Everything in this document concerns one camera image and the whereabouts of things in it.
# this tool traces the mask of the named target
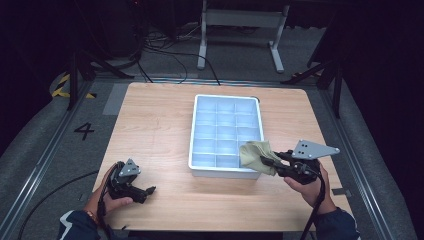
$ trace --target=metal rail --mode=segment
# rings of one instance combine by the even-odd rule
[[[6,217],[3,219],[3,222],[0,225],[1,239],[11,238],[13,230],[18,224],[19,219],[21,218],[26,207],[28,206],[28,203],[30,202],[41,180],[43,179],[44,174],[46,173],[50,163],[52,162],[56,154],[57,149],[60,146],[60,143],[63,139],[63,135],[66,129],[68,128],[69,123],[72,121],[83,99],[87,95],[90,86],[91,83],[83,82],[83,84],[81,85],[81,90],[78,93],[79,98],[77,103],[72,108],[72,110],[67,111],[64,114],[52,139],[50,140],[49,144],[47,145],[46,149],[44,150],[43,154],[41,155],[34,169],[32,170],[30,176],[26,180],[23,188],[21,189],[18,197],[16,198]]]
[[[390,240],[395,239],[390,228],[387,224],[387,221],[380,210],[377,199],[375,198],[374,191],[372,190],[368,180],[365,176],[365,173],[362,171],[361,164],[358,157],[353,150],[353,147],[349,141],[345,128],[342,122],[336,118],[332,108],[332,99],[328,91],[319,91],[322,99],[324,100],[325,107],[331,116],[331,120],[336,127],[336,131],[340,136],[343,148],[346,151],[348,156],[348,165],[352,171],[352,175],[355,179],[356,185],[358,186],[359,192],[362,196],[362,199],[367,207],[368,213],[370,214],[371,221],[373,222],[376,232],[380,239]]]

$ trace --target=sleeve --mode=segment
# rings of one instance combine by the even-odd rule
[[[356,221],[348,212],[340,208],[318,215],[314,221],[318,239],[360,239]]]
[[[60,218],[57,239],[98,240],[97,225],[84,211],[69,211]]]

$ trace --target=white plastic tray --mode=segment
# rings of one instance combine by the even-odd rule
[[[194,176],[257,179],[259,172],[241,166],[239,148],[263,139],[256,98],[196,96],[189,155]]]

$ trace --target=stool leg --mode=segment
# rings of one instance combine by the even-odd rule
[[[203,0],[202,10],[202,39],[200,40],[199,59],[197,60],[197,69],[205,69],[205,57],[206,57],[206,10],[207,0]]]
[[[289,13],[290,6],[285,6],[283,12],[281,13],[281,17],[278,23],[277,34],[275,36],[274,41],[269,42],[269,47],[271,50],[272,58],[274,60],[275,68],[278,73],[284,72],[283,63],[281,62],[280,54],[278,53],[278,44],[280,43],[280,38],[283,33],[284,24],[286,23],[286,19]]]

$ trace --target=person's right hand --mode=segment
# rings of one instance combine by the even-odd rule
[[[320,208],[318,209],[318,214],[329,213],[335,211],[336,205],[334,205],[333,200],[330,196],[330,184],[328,181],[328,172],[322,167],[320,163],[321,175],[325,182],[325,198],[322,201]],[[293,178],[285,177],[284,181],[295,191],[302,194],[303,199],[313,207],[315,205],[315,201],[318,198],[320,189],[321,189],[321,180],[317,178],[314,182],[302,185]]]

